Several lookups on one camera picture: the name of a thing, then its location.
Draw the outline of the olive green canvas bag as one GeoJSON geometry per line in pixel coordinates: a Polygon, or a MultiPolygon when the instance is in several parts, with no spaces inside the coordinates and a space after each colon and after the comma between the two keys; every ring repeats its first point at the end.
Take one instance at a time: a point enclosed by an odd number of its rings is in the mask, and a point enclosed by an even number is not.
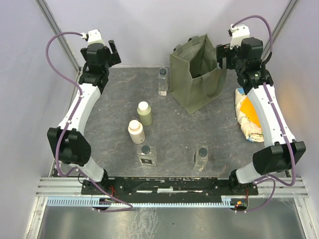
{"type": "Polygon", "coordinates": [[[208,35],[177,45],[169,56],[169,71],[169,91],[190,115],[221,95],[227,76],[227,69],[217,67],[208,35]]]}

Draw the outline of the green liquid white-cap bottle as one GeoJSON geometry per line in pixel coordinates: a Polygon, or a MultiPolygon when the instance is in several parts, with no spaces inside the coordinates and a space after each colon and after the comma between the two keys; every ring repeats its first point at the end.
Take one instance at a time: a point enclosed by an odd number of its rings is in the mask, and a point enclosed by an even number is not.
{"type": "Polygon", "coordinates": [[[149,126],[152,124],[152,109],[151,106],[145,102],[142,101],[138,104],[137,108],[138,115],[140,116],[140,121],[143,126],[149,126]]]}

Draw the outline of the beige white-cap bottle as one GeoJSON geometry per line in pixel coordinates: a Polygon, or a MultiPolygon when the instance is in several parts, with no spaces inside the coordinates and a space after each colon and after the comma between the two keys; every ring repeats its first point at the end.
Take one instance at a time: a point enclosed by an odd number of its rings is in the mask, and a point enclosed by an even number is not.
{"type": "Polygon", "coordinates": [[[133,143],[141,144],[145,141],[144,128],[138,120],[134,119],[129,122],[128,132],[133,143]]]}

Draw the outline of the clear bottle black label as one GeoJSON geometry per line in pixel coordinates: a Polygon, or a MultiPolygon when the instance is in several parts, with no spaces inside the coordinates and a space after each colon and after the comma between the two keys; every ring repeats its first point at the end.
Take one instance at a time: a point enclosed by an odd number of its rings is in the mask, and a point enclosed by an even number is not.
{"type": "Polygon", "coordinates": [[[139,145],[137,156],[141,165],[155,166],[157,161],[157,151],[153,146],[139,145]]]}

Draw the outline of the clear bottle dark cap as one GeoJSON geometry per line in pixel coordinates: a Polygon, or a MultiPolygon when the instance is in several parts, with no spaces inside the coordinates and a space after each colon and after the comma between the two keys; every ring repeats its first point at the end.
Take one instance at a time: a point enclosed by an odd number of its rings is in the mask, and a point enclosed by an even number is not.
{"type": "Polygon", "coordinates": [[[198,145],[193,156],[193,170],[202,172],[208,163],[208,147],[207,145],[198,145]]]}

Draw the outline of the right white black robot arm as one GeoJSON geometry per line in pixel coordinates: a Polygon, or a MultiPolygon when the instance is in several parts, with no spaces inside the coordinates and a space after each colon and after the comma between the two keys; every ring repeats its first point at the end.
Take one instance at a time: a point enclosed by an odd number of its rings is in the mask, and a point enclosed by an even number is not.
{"type": "Polygon", "coordinates": [[[247,183],[260,183],[267,179],[278,181],[274,174],[291,170],[293,186],[296,181],[296,163],[306,151],[303,141],[297,141],[289,130],[276,99],[274,82],[261,59],[263,42],[255,37],[241,40],[239,46],[216,46],[216,59],[220,67],[235,70],[237,81],[243,88],[257,113],[264,136],[264,149],[253,154],[252,162],[235,171],[236,178],[228,182],[232,194],[241,194],[247,183]]]}

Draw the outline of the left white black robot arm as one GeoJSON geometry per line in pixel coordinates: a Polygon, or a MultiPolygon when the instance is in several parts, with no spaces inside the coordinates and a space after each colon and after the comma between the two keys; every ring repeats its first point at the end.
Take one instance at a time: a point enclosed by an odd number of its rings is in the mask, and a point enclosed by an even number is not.
{"type": "Polygon", "coordinates": [[[91,146],[84,137],[84,129],[109,80],[110,67],[121,63],[114,41],[109,40],[108,43],[106,46],[98,40],[81,49],[85,64],[76,98],[59,126],[51,127],[47,132],[54,158],[83,172],[93,181],[92,187],[98,194],[106,194],[110,182],[107,172],[91,156],[91,146]]]}

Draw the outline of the yellow patterned snack bag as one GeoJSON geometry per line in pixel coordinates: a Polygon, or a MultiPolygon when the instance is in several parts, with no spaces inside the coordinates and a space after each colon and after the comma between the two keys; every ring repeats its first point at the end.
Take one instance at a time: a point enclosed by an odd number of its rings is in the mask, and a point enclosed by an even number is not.
{"type": "Polygon", "coordinates": [[[235,90],[235,112],[246,139],[250,142],[264,142],[263,131],[255,108],[242,88],[235,90]]]}

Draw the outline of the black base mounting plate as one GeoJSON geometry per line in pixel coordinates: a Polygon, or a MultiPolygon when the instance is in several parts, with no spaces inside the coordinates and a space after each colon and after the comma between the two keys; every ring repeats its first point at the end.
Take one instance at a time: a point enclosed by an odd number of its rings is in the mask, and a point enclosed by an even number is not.
{"type": "Polygon", "coordinates": [[[257,196],[253,183],[234,177],[109,177],[98,183],[107,193],[127,203],[219,203],[222,196],[257,196]]]}

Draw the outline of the right aluminium corner post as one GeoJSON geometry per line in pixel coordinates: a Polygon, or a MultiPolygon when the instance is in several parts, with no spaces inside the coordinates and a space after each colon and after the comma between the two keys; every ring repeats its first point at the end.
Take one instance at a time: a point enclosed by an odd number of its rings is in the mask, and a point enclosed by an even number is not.
{"type": "Polygon", "coordinates": [[[286,23],[290,19],[293,11],[297,7],[299,0],[289,0],[288,4],[284,8],[279,20],[277,21],[274,29],[272,30],[272,40],[273,40],[273,45],[275,44],[276,40],[279,38],[280,33],[284,29],[286,23]]]}

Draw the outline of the aluminium front rail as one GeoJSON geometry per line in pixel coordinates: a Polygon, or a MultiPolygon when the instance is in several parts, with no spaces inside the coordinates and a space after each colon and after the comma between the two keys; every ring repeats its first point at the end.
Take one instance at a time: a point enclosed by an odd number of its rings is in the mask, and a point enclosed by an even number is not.
{"type": "MultiPolygon", "coordinates": [[[[81,197],[82,185],[76,177],[42,177],[40,179],[36,196],[38,197],[81,197]]],[[[270,196],[273,184],[270,181],[258,186],[258,195],[255,198],[267,198],[270,196]]],[[[308,198],[308,193],[301,177],[296,178],[292,187],[286,187],[280,182],[276,183],[274,198],[308,198]]]]}

